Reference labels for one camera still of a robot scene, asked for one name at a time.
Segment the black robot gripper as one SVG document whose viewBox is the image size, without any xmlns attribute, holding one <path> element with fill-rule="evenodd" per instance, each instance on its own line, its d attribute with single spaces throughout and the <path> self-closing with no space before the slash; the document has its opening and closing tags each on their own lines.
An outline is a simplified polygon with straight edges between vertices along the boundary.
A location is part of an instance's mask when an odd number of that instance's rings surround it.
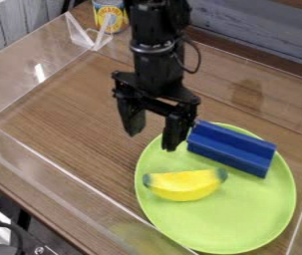
<svg viewBox="0 0 302 255">
<path fill-rule="evenodd" d="M 146 127 L 146 111 L 164 117 L 160 147 L 175 151 L 194 122 L 198 97 L 183 85 L 183 73 L 194 73 L 183 65 L 183 43 L 168 45 L 131 44 L 135 70 L 115 71 L 114 97 L 123 127 L 130 136 Z"/>
</svg>

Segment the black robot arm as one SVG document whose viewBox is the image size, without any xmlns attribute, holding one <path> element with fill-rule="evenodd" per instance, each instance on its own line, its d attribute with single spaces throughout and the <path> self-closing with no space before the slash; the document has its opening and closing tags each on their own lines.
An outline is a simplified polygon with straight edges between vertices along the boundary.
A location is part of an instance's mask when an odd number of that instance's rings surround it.
<svg viewBox="0 0 302 255">
<path fill-rule="evenodd" d="M 124 130 L 136 135 L 146 112 L 164 117 L 160 147 L 174 151 L 194 126 L 199 97 L 184 87 L 184 27 L 191 8 L 186 0 L 124 0 L 132 38 L 135 70 L 115 71 L 114 97 Z"/>
</svg>

